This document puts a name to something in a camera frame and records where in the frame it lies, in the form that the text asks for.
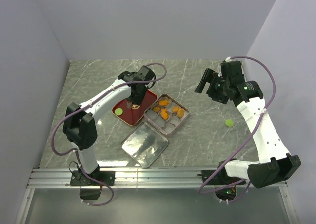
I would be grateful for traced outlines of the orange scalloped cookie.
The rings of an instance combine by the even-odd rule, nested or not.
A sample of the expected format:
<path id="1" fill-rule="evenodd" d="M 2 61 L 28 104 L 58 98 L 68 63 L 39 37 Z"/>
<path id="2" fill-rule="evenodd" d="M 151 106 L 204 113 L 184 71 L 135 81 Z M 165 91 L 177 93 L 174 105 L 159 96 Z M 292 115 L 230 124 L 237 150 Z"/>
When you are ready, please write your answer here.
<path id="1" fill-rule="evenodd" d="M 156 113 L 158 113 L 160 111 L 160 107 L 156 106 L 153 108 L 153 111 L 155 111 Z"/>

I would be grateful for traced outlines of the orange fish cookie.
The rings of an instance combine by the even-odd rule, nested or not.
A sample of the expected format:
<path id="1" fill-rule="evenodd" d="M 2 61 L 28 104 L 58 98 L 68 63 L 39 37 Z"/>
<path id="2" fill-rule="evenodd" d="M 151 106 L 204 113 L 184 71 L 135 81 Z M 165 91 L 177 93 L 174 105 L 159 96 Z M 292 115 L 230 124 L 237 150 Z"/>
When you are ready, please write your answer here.
<path id="1" fill-rule="evenodd" d="M 162 107 L 166 107 L 166 106 L 168 106 L 169 105 L 169 101 L 168 100 L 160 100 L 159 102 L 158 102 L 158 105 L 159 106 L 162 106 Z"/>

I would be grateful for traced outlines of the green round cookie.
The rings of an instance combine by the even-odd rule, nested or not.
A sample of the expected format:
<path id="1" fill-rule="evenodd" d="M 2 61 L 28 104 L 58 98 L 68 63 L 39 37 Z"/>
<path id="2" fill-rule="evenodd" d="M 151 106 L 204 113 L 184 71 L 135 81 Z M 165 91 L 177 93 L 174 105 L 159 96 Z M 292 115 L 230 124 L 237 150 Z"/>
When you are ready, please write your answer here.
<path id="1" fill-rule="evenodd" d="M 122 114 L 123 114 L 123 109 L 122 108 L 115 109 L 115 115 L 121 116 Z"/>
<path id="2" fill-rule="evenodd" d="M 226 125 L 227 127 L 232 127 L 232 126 L 234 125 L 234 122 L 233 122 L 233 120 L 231 120 L 231 119 L 227 119 L 227 120 L 225 121 L 225 125 Z"/>

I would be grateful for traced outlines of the round waffle cookie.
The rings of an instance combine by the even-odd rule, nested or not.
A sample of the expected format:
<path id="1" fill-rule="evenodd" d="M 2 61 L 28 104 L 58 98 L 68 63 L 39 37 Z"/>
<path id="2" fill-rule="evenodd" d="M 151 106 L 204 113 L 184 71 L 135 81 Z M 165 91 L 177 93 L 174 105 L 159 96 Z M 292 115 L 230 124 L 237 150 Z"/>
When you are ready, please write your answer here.
<path id="1" fill-rule="evenodd" d="M 177 117 L 178 117 L 178 118 L 183 118 L 184 114 L 185 114 L 185 110 L 184 110 L 184 109 L 179 108 L 179 109 L 177 110 Z"/>

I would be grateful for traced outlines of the orange round cookie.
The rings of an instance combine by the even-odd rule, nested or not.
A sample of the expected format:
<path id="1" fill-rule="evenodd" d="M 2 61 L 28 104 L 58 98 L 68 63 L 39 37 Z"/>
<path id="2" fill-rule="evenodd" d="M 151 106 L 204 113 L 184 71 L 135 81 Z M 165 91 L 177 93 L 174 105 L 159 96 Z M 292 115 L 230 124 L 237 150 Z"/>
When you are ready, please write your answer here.
<path id="1" fill-rule="evenodd" d="M 171 109 L 171 111 L 172 111 L 173 113 L 177 112 L 178 110 L 179 110 L 179 107 L 177 107 L 177 106 L 175 106 L 175 107 L 173 107 L 173 108 Z"/>

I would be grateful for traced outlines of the pink cookie tin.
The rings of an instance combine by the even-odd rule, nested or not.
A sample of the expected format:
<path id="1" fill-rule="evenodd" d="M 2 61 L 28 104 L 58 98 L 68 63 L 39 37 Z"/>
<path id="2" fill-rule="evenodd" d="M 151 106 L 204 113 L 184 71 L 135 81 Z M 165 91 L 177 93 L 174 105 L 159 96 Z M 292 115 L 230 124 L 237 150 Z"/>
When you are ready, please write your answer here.
<path id="1" fill-rule="evenodd" d="M 167 94 L 162 94 L 144 112 L 145 121 L 165 137 L 174 134 L 188 116 L 188 108 Z"/>

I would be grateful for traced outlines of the silver tin lid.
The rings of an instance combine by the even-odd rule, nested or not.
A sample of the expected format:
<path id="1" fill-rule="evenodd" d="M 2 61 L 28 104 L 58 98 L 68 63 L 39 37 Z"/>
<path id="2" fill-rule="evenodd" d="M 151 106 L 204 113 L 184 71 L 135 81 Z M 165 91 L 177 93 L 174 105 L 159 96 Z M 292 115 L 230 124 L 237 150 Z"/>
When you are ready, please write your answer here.
<path id="1" fill-rule="evenodd" d="M 169 140 L 142 122 L 121 143 L 122 149 L 142 168 L 148 168 L 168 147 Z"/>

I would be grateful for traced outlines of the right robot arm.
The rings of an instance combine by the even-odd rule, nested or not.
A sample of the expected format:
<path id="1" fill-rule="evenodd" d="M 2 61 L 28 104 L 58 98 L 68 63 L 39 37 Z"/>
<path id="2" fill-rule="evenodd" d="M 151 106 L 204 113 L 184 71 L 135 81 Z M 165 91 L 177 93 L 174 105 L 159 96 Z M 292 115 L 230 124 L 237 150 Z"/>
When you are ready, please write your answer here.
<path id="1" fill-rule="evenodd" d="M 272 184 L 287 181 L 301 165 L 297 155 L 291 155 L 283 144 L 268 114 L 269 101 L 256 81 L 247 81 L 242 72 L 240 57 L 228 57 L 221 63 L 220 72 L 207 68 L 196 87 L 196 93 L 202 93 L 206 83 L 206 92 L 213 101 L 226 104 L 232 101 L 242 115 L 251 132 L 249 140 L 254 140 L 258 152 L 258 161 L 241 161 L 234 157 L 244 148 L 241 145 L 231 154 L 200 186 L 198 192 L 216 176 L 219 182 L 230 187 L 245 180 L 255 188 L 263 188 Z"/>

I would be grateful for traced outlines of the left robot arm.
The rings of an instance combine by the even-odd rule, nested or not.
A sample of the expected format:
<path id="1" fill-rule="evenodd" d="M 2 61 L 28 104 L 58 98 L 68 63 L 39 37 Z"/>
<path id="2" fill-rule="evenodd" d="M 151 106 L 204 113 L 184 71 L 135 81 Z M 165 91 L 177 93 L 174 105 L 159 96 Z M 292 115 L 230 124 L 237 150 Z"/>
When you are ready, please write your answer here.
<path id="1" fill-rule="evenodd" d="M 62 131 L 78 155 L 81 178 L 87 185 L 95 185 L 101 180 L 100 166 L 93 148 L 98 137 L 96 123 L 123 100 L 132 105 L 142 104 L 150 88 L 148 84 L 154 85 L 157 81 L 151 65 L 144 65 L 137 72 L 124 71 L 108 88 L 92 99 L 80 105 L 68 105 Z"/>

